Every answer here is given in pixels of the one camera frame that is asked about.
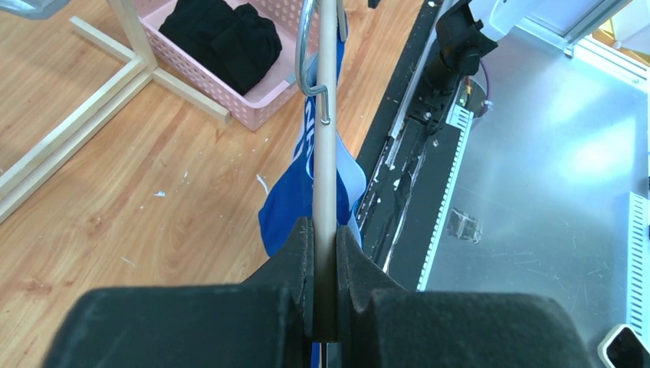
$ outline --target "pink plastic basket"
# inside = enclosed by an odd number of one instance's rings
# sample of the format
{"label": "pink plastic basket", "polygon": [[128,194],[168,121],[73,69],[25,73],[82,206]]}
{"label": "pink plastic basket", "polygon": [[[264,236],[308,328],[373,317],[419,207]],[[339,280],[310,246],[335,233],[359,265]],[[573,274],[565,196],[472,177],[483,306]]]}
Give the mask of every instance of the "pink plastic basket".
{"label": "pink plastic basket", "polygon": [[[244,96],[232,90],[210,71],[158,32],[177,0],[134,0],[149,43],[156,55],[187,77],[204,94],[226,107],[248,129],[257,130],[298,91],[295,53],[302,0],[226,0],[233,8],[250,3],[260,16],[269,18],[282,42],[282,52],[266,77]],[[310,29],[309,50],[317,49],[318,17]]]}

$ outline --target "smartphone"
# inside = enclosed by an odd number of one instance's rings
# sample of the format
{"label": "smartphone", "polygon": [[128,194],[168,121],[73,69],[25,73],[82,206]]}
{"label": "smartphone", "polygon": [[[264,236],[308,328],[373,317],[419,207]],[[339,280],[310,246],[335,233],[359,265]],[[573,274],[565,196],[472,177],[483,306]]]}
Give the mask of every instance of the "smartphone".
{"label": "smartphone", "polygon": [[650,352],[627,324],[620,324],[598,345],[598,356],[607,368],[650,368]]}

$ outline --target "transparent plastic piece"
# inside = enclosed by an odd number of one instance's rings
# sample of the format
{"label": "transparent plastic piece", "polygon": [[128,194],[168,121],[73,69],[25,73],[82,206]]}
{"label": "transparent plastic piece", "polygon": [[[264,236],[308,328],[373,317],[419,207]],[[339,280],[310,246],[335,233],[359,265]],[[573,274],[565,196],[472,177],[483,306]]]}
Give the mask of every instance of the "transparent plastic piece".
{"label": "transparent plastic piece", "polygon": [[47,19],[70,0],[0,0],[0,11],[26,19]]}

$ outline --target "wooden floor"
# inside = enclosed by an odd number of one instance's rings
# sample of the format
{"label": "wooden floor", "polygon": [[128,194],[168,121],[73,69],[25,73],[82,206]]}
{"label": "wooden floor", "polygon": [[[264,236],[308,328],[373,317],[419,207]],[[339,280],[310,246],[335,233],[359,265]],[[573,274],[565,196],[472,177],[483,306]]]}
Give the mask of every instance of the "wooden floor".
{"label": "wooden floor", "polygon": [[[422,2],[346,0],[351,36],[339,131],[357,153]],[[0,169],[121,63],[74,35],[79,15],[125,42],[108,6],[72,1],[47,21],[0,13]],[[257,213],[289,163],[303,99],[258,132],[150,84],[0,225],[0,366],[37,366],[68,308],[108,285],[241,281],[266,259]],[[164,191],[165,197],[154,196]]]}

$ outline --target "black folded clothing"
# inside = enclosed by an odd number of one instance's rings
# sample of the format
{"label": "black folded clothing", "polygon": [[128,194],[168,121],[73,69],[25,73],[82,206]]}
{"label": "black folded clothing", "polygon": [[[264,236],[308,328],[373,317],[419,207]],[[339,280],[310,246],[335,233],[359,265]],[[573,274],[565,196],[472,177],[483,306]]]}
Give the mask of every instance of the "black folded clothing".
{"label": "black folded clothing", "polygon": [[160,33],[242,95],[260,83],[282,51],[270,19],[250,4],[233,10],[223,0],[179,0]]}

